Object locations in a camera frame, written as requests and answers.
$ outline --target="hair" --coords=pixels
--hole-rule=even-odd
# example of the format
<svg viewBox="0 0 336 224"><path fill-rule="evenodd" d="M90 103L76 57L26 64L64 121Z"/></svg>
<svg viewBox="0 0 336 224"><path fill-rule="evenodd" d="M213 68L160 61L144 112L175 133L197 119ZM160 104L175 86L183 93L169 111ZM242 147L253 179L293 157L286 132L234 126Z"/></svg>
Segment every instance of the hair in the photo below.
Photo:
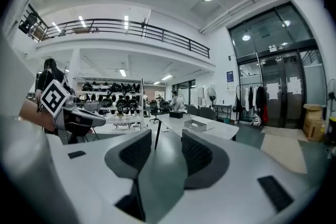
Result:
<svg viewBox="0 0 336 224"><path fill-rule="evenodd" d="M55 60L53 58L49 58L44 62L44 70L51 69L51 73L56 74L57 66Z"/></svg>

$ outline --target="black rubber pad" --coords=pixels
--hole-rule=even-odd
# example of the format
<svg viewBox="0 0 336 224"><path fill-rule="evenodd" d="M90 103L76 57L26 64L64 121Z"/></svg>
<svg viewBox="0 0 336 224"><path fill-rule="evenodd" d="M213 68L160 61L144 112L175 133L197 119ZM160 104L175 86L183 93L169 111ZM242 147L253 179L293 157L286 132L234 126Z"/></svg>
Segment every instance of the black rubber pad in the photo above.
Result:
<svg viewBox="0 0 336 224"><path fill-rule="evenodd" d="M292 197L273 176L261 177L258 178L258 181L278 212L284 210L293 202Z"/></svg>
<svg viewBox="0 0 336 224"><path fill-rule="evenodd" d="M69 155L70 159L73 159L73 158L77 158L77 157L86 155L86 153L84 151L75 151L75 152L68 153L68 155Z"/></svg>

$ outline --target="floor mat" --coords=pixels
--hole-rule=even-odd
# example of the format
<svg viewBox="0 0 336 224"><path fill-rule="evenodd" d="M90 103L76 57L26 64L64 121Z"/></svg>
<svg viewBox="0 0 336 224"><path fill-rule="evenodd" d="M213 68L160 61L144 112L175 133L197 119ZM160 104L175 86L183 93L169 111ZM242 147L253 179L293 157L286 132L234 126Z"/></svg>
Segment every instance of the floor mat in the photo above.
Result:
<svg viewBox="0 0 336 224"><path fill-rule="evenodd" d="M297 140L265 134L261 150L289 170L307 174L305 159Z"/></svg>
<svg viewBox="0 0 336 224"><path fill-rule="evenodd" d="M271 134L308 142L305 133L303 132L303 130L300 129L286 129L265 126L261 132L265 134Z"/></svg>

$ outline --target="metal railing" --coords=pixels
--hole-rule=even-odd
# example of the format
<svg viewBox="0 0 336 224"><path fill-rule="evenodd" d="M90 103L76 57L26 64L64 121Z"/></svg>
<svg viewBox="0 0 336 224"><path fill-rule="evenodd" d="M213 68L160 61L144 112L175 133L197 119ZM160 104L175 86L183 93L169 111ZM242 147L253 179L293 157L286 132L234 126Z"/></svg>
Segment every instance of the metal railing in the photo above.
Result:
<svg viewBox="0 0 336 224"><path fill-rule="evenodd" d="M210 58L209 48L190 38L160 27L118 19L85 19L84 22L84 25L80 20L58 24L59 30L54 26L49 26L38 41L86 33L120 33L155 39Z"/></svg>

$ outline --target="cardboard box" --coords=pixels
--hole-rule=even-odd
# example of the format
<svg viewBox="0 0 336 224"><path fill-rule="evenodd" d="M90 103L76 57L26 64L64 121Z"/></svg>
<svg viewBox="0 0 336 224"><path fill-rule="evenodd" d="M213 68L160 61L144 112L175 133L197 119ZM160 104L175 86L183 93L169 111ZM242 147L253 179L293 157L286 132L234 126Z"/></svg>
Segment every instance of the cardboard box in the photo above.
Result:
<svg viewBox="0 0 336 224"><path fill-rule="evenodd" d="M312 121L320 121L322 118L322 107L318 104L304 104L303 108L306 109L306 119Z"/></svg>
<svg viewBox="0 0 336 224"><path fill-rule="evenodd" d="M306 119L304 121L303 131L307 136L308 140L320 141L322 139L323 133L321 132L322 121L313 121L311 119Z"/></svg>

